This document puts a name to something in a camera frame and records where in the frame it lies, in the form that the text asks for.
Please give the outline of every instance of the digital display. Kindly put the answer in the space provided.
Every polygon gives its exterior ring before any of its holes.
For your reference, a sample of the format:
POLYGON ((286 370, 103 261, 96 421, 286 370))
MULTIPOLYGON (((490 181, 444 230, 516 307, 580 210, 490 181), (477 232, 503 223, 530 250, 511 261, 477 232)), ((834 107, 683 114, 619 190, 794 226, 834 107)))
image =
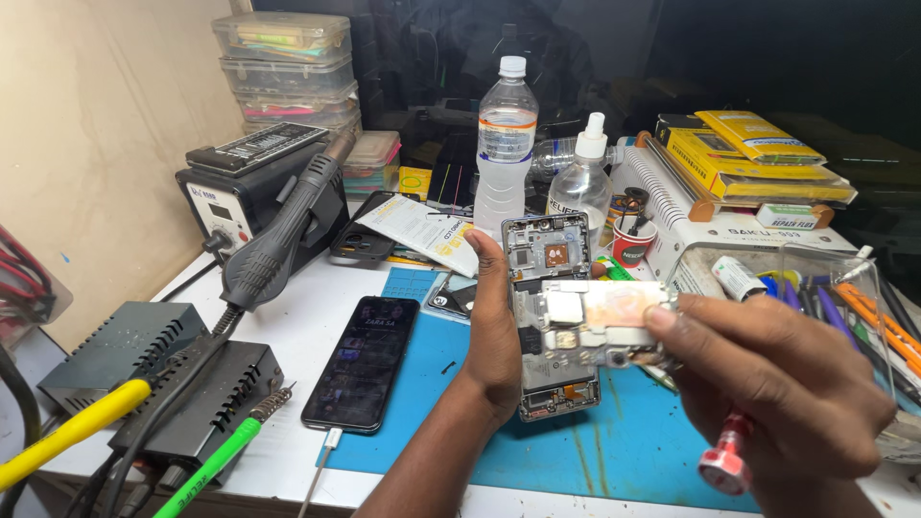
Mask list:
POLYGON ((304 406, 301 421, 375 430, 418 311, 415 300, 363 298, 304 406))
POLYGON ((221 219, 226 219, 226 220, 228 220, 228 221, 233 221, 233 216, 230 215, 230 211, 229 211, 229 210, 223 208, 222 206, 217 206, 217 205, 208 204, 208 206, 211 207, 211 214, 214 214, 215 216, 217 216, 217 217, 219 217, 219 218, 221 218, 221 219))

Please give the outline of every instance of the plastic storage box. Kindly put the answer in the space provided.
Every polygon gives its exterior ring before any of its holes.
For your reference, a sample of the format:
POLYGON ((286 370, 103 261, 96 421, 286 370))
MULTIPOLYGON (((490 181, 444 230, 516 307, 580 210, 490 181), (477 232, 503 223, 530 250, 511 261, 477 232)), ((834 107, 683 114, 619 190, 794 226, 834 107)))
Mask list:
POLYGON ((332 127, 344 124, 358 110, 358 84, 334 96, 238 93, 243 118, 254 123, 320 124, 332 127))
POLYGON ((400 168, 400 134, 395 131, 366 131, 343 164, 345 196, 362 200, 384 189, 396 190, 400 168))
POLYGON ((322 65, 227 58, 220 62, 230 89, 238 93, 335 95, 355 81, 351 55, 322 65))
POLYGON ((346 17, 254 11, 211 27, 226 57, 332 63, 352 52, 346 17))
MULTIPOLYGON (((243 133, 249 135, 251 133, 256 133, 265 128, 272 127, 278 123, 251 123, 249 121, 243 123, 243 133)), ((361 135, 364 133, 361 127, 361 112, 356 111, 354 114, 350 115, 349 118, 345 121, 344 124, 338 124, 333 126, 327 126, 323 124, 308 124, 310 126, 316 126, 319 128, 326 128, 330 130, 330 133, 337 134, 342 131, 351 131, 355 134, 356 137, 361 138, 361 135)))

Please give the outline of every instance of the beige wall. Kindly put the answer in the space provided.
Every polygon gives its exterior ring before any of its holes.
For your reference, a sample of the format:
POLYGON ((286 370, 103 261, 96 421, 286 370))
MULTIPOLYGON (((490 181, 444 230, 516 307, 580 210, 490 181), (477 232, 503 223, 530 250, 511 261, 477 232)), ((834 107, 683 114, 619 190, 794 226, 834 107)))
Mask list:
POLYGON ((209 25, 229 14, 227 0, 0 11, 0 223, 74 293, 46 328, 66 350, 201 251, 173 173, 242 135, 209 25))

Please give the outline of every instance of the white bottle cap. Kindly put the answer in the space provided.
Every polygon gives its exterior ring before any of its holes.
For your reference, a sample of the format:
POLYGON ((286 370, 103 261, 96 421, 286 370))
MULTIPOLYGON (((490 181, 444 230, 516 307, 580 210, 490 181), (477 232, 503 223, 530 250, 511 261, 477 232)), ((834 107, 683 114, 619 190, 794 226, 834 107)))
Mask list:
POLYGON ((528 60, 521 56, 506 55, 499 61, 499 75, 502 77, 524 77, 528 60))
POLYGON ((589 115, 589 124, 585 131, 578 134, 576 155, 583 159, 600 159, 608 148, 608 136, 604 133, 604 113, 594 112, 589 115))

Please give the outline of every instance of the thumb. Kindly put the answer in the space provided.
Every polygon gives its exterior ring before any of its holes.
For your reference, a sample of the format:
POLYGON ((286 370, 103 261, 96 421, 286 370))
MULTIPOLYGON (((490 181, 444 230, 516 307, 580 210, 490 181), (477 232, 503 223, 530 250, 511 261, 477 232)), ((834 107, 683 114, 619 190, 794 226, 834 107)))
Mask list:
POLYGON ((502 247, 493 238, 479 230, 467 230, 464 232, 463 237, 480 259, 476 283, 476 300, 473 307, 480 307, 482 303, 484 307, 495 310, 506 308, 508 304, 508 268, 506 267, 506 255, 502 252, 502 247))

